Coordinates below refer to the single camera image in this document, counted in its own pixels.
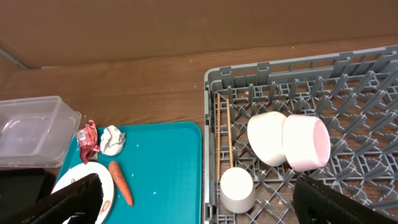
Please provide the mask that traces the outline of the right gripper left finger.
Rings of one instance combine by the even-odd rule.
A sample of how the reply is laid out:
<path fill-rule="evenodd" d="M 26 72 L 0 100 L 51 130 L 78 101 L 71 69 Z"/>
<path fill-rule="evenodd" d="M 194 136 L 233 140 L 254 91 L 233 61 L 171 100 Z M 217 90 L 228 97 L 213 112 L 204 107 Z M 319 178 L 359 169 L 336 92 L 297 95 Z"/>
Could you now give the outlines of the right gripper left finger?
<path fill-rule="evenodd" d="M 91 223 L 97 220 L 103 203 L 100 177 L 91 173 L 39 200 L 23 211 L 1 220 L 1 223 L 40 224 Z"/>

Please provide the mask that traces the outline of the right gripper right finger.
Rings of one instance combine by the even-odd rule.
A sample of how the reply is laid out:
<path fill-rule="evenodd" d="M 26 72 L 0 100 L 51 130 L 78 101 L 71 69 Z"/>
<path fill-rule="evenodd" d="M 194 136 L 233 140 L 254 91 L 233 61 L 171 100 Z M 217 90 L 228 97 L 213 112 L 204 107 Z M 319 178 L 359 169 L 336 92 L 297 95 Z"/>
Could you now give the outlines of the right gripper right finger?
<path fill-rule="evenodd" d="M 307 175 L 297 177 L 292 204 L 300 224 L 397 224 Z"/>

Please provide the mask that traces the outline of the white plate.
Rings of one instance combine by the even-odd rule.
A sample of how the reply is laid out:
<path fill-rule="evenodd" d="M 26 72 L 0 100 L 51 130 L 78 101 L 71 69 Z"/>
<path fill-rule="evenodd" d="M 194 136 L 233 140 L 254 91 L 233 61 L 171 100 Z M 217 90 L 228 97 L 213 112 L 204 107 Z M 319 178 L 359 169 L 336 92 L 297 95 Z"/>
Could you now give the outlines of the white plate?
<path fill-rule="evenodd" d="M 57 181 L 52 193 L 91 173 L 98 174 L 103 190 L 103 203 L 95 222 L 95 224 L 102 224 L 108 216 L 114 201 L 114 182 L 109 170 L 107 170 L 104 165 L 97 162 L 88 162 L 87 164 L 81 163 L 68 169 L 67 172 L 61 176 L 60 180 Z"/>

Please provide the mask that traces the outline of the orange carrot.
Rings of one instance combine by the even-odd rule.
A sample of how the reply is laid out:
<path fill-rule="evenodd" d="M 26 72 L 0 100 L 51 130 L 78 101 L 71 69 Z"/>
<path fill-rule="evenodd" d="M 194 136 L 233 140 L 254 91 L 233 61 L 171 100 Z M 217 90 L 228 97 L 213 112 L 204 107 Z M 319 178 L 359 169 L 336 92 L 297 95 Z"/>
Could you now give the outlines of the orange carrot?
<path fill-rule="evenodd" d="M 130 191 L 130 188 L 124 178 L 123 172 L 117 161 L 111 161 L 108 166 L 109 173 L 113 178 L 114 182 L 118 186 L 121 191 L 124 199 L 130 207 L 134 206 L 133 196 Z"/>

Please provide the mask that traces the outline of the red snack wrapper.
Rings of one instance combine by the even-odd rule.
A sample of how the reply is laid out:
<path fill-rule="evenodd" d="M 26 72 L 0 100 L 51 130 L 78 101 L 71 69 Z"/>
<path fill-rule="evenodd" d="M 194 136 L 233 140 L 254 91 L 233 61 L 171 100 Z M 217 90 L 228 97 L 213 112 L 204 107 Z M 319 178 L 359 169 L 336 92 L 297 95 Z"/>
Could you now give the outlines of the red snack wrapper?
<path fill-rule="evenodd" d="M 98 132 L 96 124 L 89 119 L 77 132 L 77 142 L 80 148 L 80 159 L 84 164 L 98 158 L 100 145 L 98 144 Z"/>

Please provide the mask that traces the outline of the pink-rimmed white bowl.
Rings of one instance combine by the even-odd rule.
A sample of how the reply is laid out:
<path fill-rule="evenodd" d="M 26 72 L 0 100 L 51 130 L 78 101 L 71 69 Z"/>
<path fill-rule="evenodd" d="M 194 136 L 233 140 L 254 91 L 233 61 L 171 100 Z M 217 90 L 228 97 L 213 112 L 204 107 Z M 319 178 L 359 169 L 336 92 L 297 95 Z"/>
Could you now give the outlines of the pink-rimmed white bowl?
<path fill-rule="evenodd" d="M 297 172 L 326 166 L 330 158 L 330 137 L 320 118 L 290 115 L 282 132 L 287 162 Z"/>

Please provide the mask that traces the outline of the white tissue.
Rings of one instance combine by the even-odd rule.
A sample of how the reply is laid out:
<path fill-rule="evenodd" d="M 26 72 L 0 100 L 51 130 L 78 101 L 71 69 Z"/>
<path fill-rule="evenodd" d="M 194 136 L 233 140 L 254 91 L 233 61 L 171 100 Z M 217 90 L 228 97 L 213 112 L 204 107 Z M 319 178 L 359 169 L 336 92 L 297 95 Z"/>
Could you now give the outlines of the white tissue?
<path fill-rule="evenodd" d="M 106 156 L 117 156 L 124 148 L 125 141 L 125 133 L 110 125 L 104 129 L 101 135 L 100 151 Z"/>

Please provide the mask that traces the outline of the white cup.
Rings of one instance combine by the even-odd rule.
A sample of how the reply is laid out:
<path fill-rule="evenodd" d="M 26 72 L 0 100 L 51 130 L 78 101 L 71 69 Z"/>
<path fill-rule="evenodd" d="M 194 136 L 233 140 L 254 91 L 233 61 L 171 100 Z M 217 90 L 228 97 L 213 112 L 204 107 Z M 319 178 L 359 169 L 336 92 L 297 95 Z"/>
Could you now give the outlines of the white cup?
<path fill-rule="evenodd" d="M 233 213 L 245 213 L 255 202 L 255 187 L 251 175 L 240 167 L 229 168 L 221 176 L 220 200 Z"/>

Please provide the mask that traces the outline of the wooden chopstick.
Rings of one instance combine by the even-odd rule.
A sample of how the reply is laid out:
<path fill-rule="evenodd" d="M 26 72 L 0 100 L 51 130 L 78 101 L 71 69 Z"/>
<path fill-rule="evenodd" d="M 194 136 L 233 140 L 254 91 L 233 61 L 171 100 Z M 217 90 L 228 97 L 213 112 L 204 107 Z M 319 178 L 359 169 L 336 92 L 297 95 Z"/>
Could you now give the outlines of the wooden chopstick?
<path fill-rule="evenodd" d="M 234 167 L 233 144 L 232 144 L 232 135 L 231 135 L 231 115 L 230 115 L 230 108 L 229 108 L 229 99 L 226 100 L 226 110 L 227 110 L 227 124 L 228 124 L 229 164 L 230 164 L 230 168 L 233 168 Z"/>

